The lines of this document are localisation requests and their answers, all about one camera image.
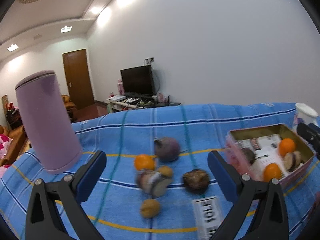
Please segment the white tv stand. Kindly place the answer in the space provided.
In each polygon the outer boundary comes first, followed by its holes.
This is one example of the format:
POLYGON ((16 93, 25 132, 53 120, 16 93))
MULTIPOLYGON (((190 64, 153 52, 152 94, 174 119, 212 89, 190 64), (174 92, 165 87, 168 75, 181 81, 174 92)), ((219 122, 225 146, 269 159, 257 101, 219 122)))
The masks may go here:
POLYGON ((129 97, 124 95, 114 95, 105 100, 108 113, 130 111, 147 108, 179 106, 181 103, 173 102, 170 96, 164 96, 162 93, 147 96, 129 97))

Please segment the orange sofa with cushions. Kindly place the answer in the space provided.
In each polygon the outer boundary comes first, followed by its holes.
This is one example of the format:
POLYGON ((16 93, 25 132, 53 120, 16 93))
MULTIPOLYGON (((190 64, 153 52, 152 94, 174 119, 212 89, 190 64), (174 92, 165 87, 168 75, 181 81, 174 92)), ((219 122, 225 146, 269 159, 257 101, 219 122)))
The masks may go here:
POLYGON ((9 145, 4 147, 5 155, 1 157, 1 166, 11 165, 22 153, 28 139, 27 134, 22 125, 12 131, 9 131, 5 126, 1 126, 1 135, 5 135, 9 138, 9 145))

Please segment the dark brown round fruit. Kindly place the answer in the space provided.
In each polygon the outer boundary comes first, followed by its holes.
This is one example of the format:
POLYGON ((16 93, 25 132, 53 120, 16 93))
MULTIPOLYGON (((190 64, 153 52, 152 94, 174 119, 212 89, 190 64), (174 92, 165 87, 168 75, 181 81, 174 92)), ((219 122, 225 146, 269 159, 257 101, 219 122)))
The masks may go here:
POLYGON ((210 177, 205 170, 193 169, 182 177, 184 187, 193 193, 202 193, 208 189, 210 177))

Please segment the large purple turnip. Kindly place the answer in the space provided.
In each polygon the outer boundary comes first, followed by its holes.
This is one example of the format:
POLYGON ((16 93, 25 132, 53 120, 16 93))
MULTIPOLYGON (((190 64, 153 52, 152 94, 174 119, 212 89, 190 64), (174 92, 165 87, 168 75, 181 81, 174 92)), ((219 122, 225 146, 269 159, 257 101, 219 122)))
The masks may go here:
POLYGON ((183 153, 179 142, 172 137, 162 137, 154 140, 154 149, 156 157, 164 163, 176 161, 183 153))

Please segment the purple cylindrical container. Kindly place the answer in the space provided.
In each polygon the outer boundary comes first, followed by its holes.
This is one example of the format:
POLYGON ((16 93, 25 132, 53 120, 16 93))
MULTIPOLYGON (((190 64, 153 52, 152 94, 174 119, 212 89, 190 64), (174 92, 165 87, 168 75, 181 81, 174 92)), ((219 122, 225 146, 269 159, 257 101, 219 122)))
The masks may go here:
POLYGON ((82 155, 53 70, 21 80, 15 87, 23 126, 37 158, 52 174, 70 169, 82 155))

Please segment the orange tangerine in box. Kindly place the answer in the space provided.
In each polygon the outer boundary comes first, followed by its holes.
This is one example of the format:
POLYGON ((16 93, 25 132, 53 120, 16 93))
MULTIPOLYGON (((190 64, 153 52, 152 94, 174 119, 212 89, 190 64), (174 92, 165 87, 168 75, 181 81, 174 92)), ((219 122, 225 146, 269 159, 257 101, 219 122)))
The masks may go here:
POLYGON ((296 150, 296 143, 290 138, 284 138, 278 145, 278 152, 281 157, 285 157, 287 153, 292 153, 296 150))

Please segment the white cloth label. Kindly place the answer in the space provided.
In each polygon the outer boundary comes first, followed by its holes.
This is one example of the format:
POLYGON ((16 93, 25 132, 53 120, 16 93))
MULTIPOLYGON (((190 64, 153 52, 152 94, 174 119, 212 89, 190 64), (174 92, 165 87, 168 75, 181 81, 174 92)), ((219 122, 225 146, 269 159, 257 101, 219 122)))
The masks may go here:
POLYGON ((197 239, 210 239, 223 221, 218 197, 195 199, 192 204, 197 227, 197 239))

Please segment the orange tangerine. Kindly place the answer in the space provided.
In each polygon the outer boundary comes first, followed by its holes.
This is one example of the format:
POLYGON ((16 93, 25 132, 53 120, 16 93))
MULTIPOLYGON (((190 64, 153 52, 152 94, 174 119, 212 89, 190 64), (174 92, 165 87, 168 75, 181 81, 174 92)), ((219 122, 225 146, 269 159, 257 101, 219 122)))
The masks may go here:
POLYGON ((146 154, 137 155, 134 160, 134 166, 137 171, 154 170, 156 167, 153 157, 146 154))
POLYGON ((287 153, 292 153, 296 150, 296 143, 290 138, 284 138, 278 145, 278 152, 281 157, 285 157, 287 153))

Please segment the printed paper in box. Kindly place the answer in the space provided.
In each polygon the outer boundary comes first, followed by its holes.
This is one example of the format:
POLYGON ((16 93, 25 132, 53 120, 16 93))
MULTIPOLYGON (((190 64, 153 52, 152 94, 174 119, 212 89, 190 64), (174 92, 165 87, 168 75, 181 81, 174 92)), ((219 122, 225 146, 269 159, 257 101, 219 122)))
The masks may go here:
POLYGON ((247 147, 255 153, 255 162, 250 168, 260 179, 263 179, 263 170, 270 163, 278 164, 282 171, 282 178, 289 175, 278 153, 280 141, 278 134, 238 141, 241 150, 247 147))

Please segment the small yellow-brown longan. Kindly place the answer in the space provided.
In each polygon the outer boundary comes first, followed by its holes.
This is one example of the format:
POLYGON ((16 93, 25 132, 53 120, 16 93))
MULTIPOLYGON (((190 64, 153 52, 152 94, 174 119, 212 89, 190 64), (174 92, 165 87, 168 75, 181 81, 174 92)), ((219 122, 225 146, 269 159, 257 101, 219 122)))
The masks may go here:
POLYGON ((155 199, 146 199, 140 206, 140 214, 143 218, 153 218, 159 214, 161 205, 155 199))

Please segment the pink metal tin box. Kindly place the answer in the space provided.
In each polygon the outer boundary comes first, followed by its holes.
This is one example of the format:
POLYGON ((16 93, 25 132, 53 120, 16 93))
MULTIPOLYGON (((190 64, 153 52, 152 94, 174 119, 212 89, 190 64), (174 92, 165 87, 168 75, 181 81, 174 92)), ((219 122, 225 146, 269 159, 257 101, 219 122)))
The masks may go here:
POLYGON ((264 181, 275 172, 283 188, 306 173, 314 155, 285 124, 233 130, 226 136, 226 158, 239 174, 264 181))

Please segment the sweet potato piece in box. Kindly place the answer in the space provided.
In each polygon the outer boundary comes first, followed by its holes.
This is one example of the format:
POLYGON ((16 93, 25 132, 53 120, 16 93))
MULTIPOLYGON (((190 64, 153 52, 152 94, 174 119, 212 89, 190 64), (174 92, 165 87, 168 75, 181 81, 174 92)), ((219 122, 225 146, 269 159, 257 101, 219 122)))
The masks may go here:
POLYGON ((302 155, 299 151, 289 152, 283 158, 284 167, 288 172, 293 172, 302 162, 302 155))

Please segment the black television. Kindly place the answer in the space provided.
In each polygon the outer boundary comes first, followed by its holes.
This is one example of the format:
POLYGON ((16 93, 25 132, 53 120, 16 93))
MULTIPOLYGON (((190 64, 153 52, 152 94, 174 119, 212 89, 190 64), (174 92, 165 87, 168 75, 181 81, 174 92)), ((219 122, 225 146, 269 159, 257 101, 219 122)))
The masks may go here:
POLYGON ((150 65, 122 69, 120 74, 126 94, 155 95, 155 83, 150 65))

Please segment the white floral mug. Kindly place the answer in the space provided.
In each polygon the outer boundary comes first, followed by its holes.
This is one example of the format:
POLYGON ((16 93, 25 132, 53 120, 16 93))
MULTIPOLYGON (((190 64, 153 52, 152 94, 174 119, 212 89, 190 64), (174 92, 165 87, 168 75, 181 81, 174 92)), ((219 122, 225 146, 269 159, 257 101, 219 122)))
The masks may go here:
POLYGON ((297 131, 297 126, 300 123, 306 125, 312 123, 316 126, 319 126, 317 118, 318 113, 310 106, 305 103, 298 102, 295 104, 296 112, 293 121, 293 129, 297 131))

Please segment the dark fruit in box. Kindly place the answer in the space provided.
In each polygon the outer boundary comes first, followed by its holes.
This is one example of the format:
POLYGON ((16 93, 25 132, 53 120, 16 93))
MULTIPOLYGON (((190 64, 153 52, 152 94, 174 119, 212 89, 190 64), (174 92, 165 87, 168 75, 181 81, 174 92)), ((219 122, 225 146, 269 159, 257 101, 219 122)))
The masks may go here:
POLYGON ((243 154, 245 155, 247 161, 250 165, 253 165, 255 162, 255 153, 250 148, 243 148, 242 149, 243 154))

